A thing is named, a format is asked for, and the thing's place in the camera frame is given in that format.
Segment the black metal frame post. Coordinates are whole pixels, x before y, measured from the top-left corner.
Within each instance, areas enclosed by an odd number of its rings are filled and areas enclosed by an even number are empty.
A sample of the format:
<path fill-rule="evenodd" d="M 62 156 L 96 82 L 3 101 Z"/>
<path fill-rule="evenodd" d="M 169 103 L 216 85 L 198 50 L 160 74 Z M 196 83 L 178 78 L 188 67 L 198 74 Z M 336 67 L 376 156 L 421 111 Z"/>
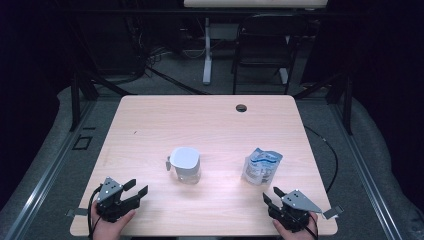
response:
<path fill-rule="evenodd" d="M 350 77 L 347 77 L 345 94 L 344 94 L 343 126 L 349 135 L 352 134 L 351 109 L 352 109 L 352 80 L 350 79 Z"/>
<path fill-rule="evenodd" d="M 77 75 L 74 75 L 71 81 L 71 107 L 72 107 L 72 124 L 70 131 L 73 132 L 80 122 L 80 97 L 79 82 Z"/>

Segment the clear jar with grey lid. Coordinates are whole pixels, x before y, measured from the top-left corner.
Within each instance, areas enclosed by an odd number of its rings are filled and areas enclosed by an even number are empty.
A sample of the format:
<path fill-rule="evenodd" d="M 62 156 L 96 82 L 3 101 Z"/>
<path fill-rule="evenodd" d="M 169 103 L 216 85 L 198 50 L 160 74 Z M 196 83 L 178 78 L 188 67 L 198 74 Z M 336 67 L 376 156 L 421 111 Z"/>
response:
<path fill-rule="evenodd" d="M 178 180 L 184 184 L 197 184 L 201 178 L 200 153 L 191 147 L 177 147 L 167 158 L 166 169 L 175 169 Z"/>

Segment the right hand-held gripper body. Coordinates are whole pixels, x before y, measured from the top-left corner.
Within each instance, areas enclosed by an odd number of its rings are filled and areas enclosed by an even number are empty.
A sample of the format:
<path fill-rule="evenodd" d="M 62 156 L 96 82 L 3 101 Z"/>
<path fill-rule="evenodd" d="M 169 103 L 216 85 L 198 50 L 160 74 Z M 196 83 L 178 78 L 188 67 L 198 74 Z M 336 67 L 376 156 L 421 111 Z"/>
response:
<path fill-rule="evenodd" d="M 268 208 L 268 215 L 278 220 L 285 229 L 293 233 L 304 230 L 309 224 L 310 213 L 322 210 L 300 190 L 293 190 L 280 198 L 282 205 L 275 211 Z"/>

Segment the person's left hand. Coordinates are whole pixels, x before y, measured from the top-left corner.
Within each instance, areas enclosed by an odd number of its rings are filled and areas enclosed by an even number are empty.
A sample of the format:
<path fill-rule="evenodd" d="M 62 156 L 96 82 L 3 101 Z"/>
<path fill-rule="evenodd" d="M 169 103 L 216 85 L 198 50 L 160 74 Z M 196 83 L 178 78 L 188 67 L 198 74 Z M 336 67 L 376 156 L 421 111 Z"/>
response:
<path fill-rule="evenodd" d="M 130 210 L 116 222 L 111 223 L 103 220 L 97 213 L 97 202 L 91 206 L 92 217 L 92 239 L 93 240 L 120 240 L 121 232 L 125 226 L 133 219 L 135 210 Z"/>

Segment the black folding chair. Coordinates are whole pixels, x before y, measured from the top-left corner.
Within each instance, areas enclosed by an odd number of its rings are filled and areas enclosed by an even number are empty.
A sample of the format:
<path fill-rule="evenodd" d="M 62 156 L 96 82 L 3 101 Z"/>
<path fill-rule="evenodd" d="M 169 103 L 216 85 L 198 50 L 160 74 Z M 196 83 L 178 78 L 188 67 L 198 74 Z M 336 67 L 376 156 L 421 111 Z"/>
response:
<path fill-rule="evenodd" d="M 254 14 L 238 26 L 231 73 L 232 92 L 238 85 L 238 68 L 274 68 L 287 71 L 288 93 L 298 47 L 308 30 L 305 17 L 295 14 Z"/>

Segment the person's right hand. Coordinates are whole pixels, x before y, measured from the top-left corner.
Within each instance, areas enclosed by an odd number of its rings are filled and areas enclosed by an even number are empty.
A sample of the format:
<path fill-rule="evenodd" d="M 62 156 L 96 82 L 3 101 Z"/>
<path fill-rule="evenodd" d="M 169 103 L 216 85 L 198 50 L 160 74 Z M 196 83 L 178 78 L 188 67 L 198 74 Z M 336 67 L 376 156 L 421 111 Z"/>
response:
<path fill-rule="evenodd" d="M 292 231 L 285 229 L 278 220 L 272 220 L 274 227 L 284 240 L 317 240 L 317 222 L 318 216 L 314 212 L 311 212 L 307 228 L 293 233 Z"/>

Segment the blue and white pouch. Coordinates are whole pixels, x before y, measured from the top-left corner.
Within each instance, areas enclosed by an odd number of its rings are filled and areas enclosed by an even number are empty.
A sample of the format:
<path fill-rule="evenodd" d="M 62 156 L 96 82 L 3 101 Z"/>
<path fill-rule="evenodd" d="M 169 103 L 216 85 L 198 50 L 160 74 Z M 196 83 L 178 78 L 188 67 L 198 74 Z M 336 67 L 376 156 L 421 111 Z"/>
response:
<path fill-rule="evenodd" d="M 245 158 L 242 177 L 253 185 L 270 184 L 282 159 L 278 152 L 256 148 Z"/>

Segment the black square floor frame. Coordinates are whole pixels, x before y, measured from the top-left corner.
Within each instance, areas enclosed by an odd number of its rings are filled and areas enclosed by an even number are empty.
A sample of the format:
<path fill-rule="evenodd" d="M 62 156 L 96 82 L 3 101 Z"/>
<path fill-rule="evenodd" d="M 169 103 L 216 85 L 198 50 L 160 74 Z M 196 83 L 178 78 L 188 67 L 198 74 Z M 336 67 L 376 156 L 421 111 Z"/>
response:
<path fill-rule="evenodd" d="M 76 139 L 72 149 L 73 150 L 87 150 L 91 144 L 92 137 L 91 136 L 82 136 L 79 135 Z"/>

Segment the white background desk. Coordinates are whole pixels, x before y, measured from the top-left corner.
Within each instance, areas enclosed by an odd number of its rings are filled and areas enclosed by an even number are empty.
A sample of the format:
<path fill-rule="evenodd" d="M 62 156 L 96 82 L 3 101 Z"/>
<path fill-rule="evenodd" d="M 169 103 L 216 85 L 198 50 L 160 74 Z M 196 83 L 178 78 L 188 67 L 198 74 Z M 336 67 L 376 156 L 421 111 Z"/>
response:
<path fill-rule="evenodd" d="M 325 8 L 329 0 L 184 0 L 193 8 Z"/>

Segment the aluminium floor rail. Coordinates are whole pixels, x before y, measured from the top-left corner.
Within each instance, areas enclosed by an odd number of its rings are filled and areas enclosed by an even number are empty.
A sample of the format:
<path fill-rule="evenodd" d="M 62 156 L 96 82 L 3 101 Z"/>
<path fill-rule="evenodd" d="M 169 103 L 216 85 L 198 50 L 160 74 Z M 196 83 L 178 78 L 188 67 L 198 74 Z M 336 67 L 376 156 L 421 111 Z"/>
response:
<path fill-rule="evenodd" d="M 108 122 L 98 118 L 97 102 L 82 107 L 82 120 L 68 130 L 68 107 L 62 106 L 53 129 L 12 198 L 0 211 L 0 240 L 86 240 L 70 227 L 69 209 L 85 208 L 82 199 Z M 91 136 L 87 150 L 73 150 L 79 135 Z"/>
<path fill-rule="evenodd" d="M 356 172 L 361 180 L 363 188 L 366 192 L 374 212 L 380 222 L 387 240 L 405 240 L 396 225 L 393 215 L 391 214 L 386 201 L 384 200 L 369 168 L 366 164 L 364 155 L 362 154 L 356 137 L 349 134 L 342 122 L 342 112 L 337 105 L 330 104 L 329 109 L 336 121 L 345 142 L 347 143 L 352 155 Z"/>

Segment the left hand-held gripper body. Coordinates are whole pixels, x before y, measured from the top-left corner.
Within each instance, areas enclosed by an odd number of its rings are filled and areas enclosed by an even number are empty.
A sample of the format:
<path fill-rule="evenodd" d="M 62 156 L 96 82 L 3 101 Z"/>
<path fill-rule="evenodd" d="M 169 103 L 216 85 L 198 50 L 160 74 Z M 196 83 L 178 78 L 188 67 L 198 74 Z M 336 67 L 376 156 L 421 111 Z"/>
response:
<path fill-rule="evenodd" d="M 140 201 L 131 201 L 131 197 L 126 200 L 121 199 L 124 192 L 123 185 L 111 177 L 105 179 L 97 197 L 96 206 L 97 213 L 103 220 L 114 223 L 130 210 L 140 207 Z"/>

